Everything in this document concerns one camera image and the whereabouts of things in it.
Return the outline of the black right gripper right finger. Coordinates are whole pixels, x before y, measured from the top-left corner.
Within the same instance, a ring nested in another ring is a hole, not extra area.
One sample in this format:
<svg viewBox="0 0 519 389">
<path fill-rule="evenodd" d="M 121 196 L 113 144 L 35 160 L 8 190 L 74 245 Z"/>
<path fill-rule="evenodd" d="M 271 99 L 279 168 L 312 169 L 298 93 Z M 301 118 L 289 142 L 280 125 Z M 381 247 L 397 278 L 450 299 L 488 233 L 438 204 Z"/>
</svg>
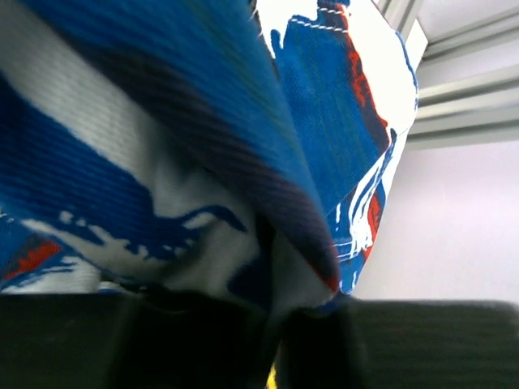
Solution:
<svg viewBox="0 0 519 389">
<path fill-rule="evenodd" d="M 516 388 L 518 307 L 502 301 L 363 301 L 295 314 L 281 388 Z"/>
</svg>

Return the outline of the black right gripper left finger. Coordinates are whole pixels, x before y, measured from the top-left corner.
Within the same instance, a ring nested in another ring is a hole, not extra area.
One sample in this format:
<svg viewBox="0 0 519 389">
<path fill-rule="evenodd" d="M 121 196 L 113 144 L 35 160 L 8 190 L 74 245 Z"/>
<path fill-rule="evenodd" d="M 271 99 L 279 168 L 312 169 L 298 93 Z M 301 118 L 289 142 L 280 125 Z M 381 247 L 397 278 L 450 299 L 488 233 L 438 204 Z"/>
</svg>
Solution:
<svg viewBox="0 0 519 389">
<path fill-rule="evenodd" d="M 4 388 L 262 388 L 267 319 L 193 293 L 1 298 Z"/>
</svg>

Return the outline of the blue white patterned trousers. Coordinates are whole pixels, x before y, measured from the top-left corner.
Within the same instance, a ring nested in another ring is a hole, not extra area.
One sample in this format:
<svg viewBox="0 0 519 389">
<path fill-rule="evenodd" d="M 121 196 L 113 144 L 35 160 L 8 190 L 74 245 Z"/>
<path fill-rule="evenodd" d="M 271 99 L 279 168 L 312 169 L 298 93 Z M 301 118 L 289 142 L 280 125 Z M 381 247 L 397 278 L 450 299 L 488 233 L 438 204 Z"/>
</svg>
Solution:
<svg viewBox="0 0 519 389">
<path fill-rule="evenodd" d="M 351 293 L 418 107 L 370 1 L 4 1 L 3 293 Z"/>
</svg>

